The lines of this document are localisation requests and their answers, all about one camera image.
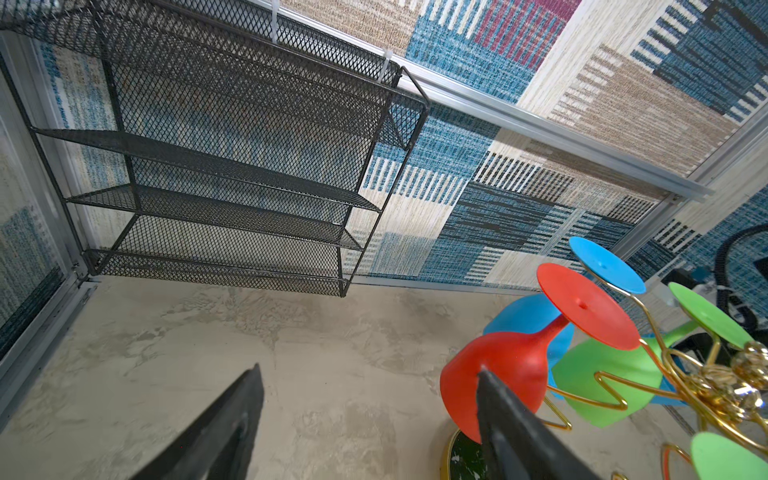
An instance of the aluminum rail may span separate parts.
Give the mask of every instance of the aluminum rail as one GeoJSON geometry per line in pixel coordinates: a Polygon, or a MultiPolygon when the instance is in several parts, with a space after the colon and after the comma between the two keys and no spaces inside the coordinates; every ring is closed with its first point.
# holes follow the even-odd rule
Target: aluminum rail
{"type": "MultiPolygon", "coordinates": [[[[264,8],[272,8],[272,2],[267,0],[249,1],[264,8]]],[[[331,28],[288,8],[280,7],[280,14],[378,55],[386,53],[381,47],[331,28]]],[[[690,178],[678,177],[676,174],[661,167],[632,157],[585,135],[570,131],[553,121],[539,117],[491,95],[484,94],[403,57],[393,55],[392,59],[408,68],[413,77],[422,84],[429,98],[436,103],[523,134],[551,147],[578,155],[586,160],[636,180],[654,185],[682,198],[701,201],[706,195],[713,193],[711,189],[690,178]]],[[[413,83],[405,78],[401,80],[399,86],[408,91],[415,92],[413,83]]]]}

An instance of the black cable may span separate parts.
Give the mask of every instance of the black cable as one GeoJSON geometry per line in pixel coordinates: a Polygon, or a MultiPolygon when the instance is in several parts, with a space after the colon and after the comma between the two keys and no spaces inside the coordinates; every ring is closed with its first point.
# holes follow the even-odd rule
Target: black cable
{"type": "Polygon", "coordinates": [[[739,298],[730,289],[730,283],[728,282],[727,274],[728,253],[730,252],[730,248],[736,242],[762,232],[768,232],[768,223],[756,225],[754,227],[741,230],[739,233],[732,235],[728,238],[728,240],[720,245],[720,248],[717,249],[717,253],[715,254],[714,276],[715,283],[717,284],[717,308],[723,310],[726,314],[728,314],[728,316],[730,316],[728,303],[736,306],[736,310],[741,313],[742,317],[744,318],[741,326],[750,335],[757,331],[757,316],[752,311],[752,309],[745,305],[741,298],[739,298]]]}

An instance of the white zip tie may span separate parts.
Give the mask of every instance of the white zip tie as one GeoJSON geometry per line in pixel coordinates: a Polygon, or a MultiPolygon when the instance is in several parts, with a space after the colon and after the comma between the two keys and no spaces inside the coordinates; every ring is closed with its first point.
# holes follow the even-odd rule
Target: white zip tie
{"type": "Polygon", "coordinates": [[[277,44],[277,11],[280,10],[280,0],[272,0],[272,23],[270,26],[272,27],[272,31],[270,33],[270,37],[272,38],[272,43],[277,44]]]}
{"type": "Polygon", "coordinates": [[[382,79],[384,78],[384,74],[386,73],[387,67],[389,67],[389,59],[392,58],[392,50],[386,50],[384,51],[384,65],[382,65],[382,69],[379,72],[379,76],[376,79],[376,82],[381,83],[382,79]]]}

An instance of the gray floor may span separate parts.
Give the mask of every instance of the gray floor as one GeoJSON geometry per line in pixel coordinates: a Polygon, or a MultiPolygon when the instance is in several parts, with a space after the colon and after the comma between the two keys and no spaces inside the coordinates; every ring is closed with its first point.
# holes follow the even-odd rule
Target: gray floor
{"type": "MultiPolygon", "coordinates": [[[[258,362],[266,404],[249,478],[435,480],[455,429],[440,369],[514,299],[108,277],[0,435],[2,477],[127,478],[258,362]]],[[[661,443],[689,446],[660,407],[600,430],[558,405],[574,422],[562,439],[602,478],[659,479],[661,443]]]]}

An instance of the wire shelf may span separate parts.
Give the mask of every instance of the wire shelf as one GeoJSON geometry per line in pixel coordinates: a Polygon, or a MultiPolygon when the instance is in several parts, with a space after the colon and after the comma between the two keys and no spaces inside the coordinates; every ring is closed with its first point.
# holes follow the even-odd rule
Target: wire shelf
{"type": "Polygon", "coordinates": [[[344,296],[341,249],[367,248],[429,114],[395,62],[246,0],[2,0],[0,29],[101,59],[117,131],[25,119],[124,156],[128,184],[57,190],[134,213],[84,249],[91,273],[344,296]],[[403,159],[375,205],[358,190],[381,144],[403,159]],[[367,239],[354,208],[378,214],[367,239]]]}
{"type": "Polygon", "coordinates": [[[112,250],[271,273],[341,277],[337,247],[163,217],[137,215],[112,250]]]}
{"type": "Polygon", "coordinates": [[[130,184],[118,185],[68,199],[73,204],[125,210],[154,217],[185,220],[216,227],[268,233],[279,237],[327,243],[334,247],[362,250],[344,227],[247,205],[231,204],[160,188],[136,186],[141,209],[130,184]]]}
{"type": "Polygon", "coordinates": [[[47,137],[110,150],[132,157],[145,158],[202,174],[229,178],[275,190],[284,190],[292,194],[306,195],[351,207],[380,211],[376,205],[370,203],[357,192],[279,174],[266,168],[203,154],[188,148],[125,132],[106,130],[37,130],[37,132],[47,137]]]}
{"type": "Polygon", "coordinates": [[[242,286],[266,290],[342,296],[347,280],[292,276],[231,266],[206,265],[160,257],[140,257],[105,250],[86,250],[94,264],[103,265],[102,275],[137,276],[177,282],[242,286]]]}

